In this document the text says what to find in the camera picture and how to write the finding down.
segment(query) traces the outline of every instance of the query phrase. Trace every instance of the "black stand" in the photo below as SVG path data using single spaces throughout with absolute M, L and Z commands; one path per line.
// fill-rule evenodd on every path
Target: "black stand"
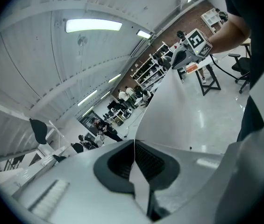
M 213 72 L 212 67 L 210 65 L 206 65 L 206 68 L 210 72 L 211 77 L 213 78 L 213 81 L 211 82 L 211 84 L 208 84 L 208 85 L 202 84 L 201 79 L 200 79 L 199 74 L 198 74 L 198 71 L 195 71 L 196 76 L 197 76 L 198 81 L 199 81 L 199 84 L 200 84 L 200 87 L 201 87 L 201 91 L 202 91 L 203 96 L 205 96 L 209 92 L 209 90 L 219 90 L 219 91 L 221 90 L 219 82 L 218 82 L 217 77 L 215 76 L 215 74 Z M 217 84 L 217 87 L 212 87 L 212 85 L 215 82 Z

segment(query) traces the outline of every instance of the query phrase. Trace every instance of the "white floor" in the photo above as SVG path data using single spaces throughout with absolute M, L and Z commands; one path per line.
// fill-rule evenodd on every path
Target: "white floor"
M 245 48 L 240 46 L 232 53 L 245 56 Z M 240 73 L 231 69 L 235 59 L 227 56 L 227 54 L 226 52 L 218 56 L 220 58 L 218 65 L 235 77 L 241 76 Z M 184 78 L 183 85 L 186 88 L 188 99 L 197 111 L 196 120 L 194 121 L 195 132 L 193 132 L 190 146 L 193 151 L 223 154 L 228 145 L 237 139 L 249 95 L 249 86 L 247 85 L 243 89 L 243 93 L 239 94 L 243 81 L 236 84 L 232 77 L 226 75 L 217 67 L 213 66 L 213 70 L 221 90 L 210 90 L 205 96 L 201 93 L 195 73 L 185 75 Z M 205 70 L 205 77 L 208 84 L 211 77 L 207 70 Z M 138 107 L 121 126 L 114 125 L 118 135 L 123 138 L 127 134 L 128 136 L 125 139 L 133 139 L 143 114 L 144 109 Z M 106 138 L 104 142 L 109 144 L 114 141 Z

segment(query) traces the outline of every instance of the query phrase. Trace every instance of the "ceiling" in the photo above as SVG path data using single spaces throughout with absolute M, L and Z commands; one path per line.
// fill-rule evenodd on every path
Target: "ceiling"
M 13 0 L 0 18 L 0 104 L 61 126 L 112 90 L 145 39 L 186 0 Z M 122 23 L 120 31 L 66 33 L 66 19 Z M 78 46 L 78 36 L 87 43 Z M 81 106 L 77 103 L 97 89 Z

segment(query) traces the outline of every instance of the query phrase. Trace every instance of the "office chair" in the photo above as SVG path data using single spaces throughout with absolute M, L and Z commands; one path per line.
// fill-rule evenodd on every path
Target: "office chair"
M 246 51 L 249 55 L 249 57 L 251 57 L 250 51 L 248 49 L 248 44 L 242 44 L 241 46 L 244 46 L 246 48 Z M 250 58 L 246 58 L 246 57 L 241 57 L 240 59 L 238 59 L 240 57 L 239 54 L 229 54 L 228 56 L 231 56 L 235 59 L 235 64 L 231 67 L 231 69 L 233 69 L 234 71 L 238 71 L 241 73 L 241 77 L 237 78 L 235 80 L 236 83 L 238 83 L 239 80 L 244 80 L 244 84 L 241 86 L 239 93 L 242 94 L 242 89 L 250 83 Z

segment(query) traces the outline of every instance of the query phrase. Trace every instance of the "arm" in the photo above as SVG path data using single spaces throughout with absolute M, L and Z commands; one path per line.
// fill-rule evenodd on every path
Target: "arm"
M 241 45 L 250 36 L 250 29 L 242 17 L 228 14 L 228 21 L 209 38 L 213 48 L 211 53 L 220 53 Z

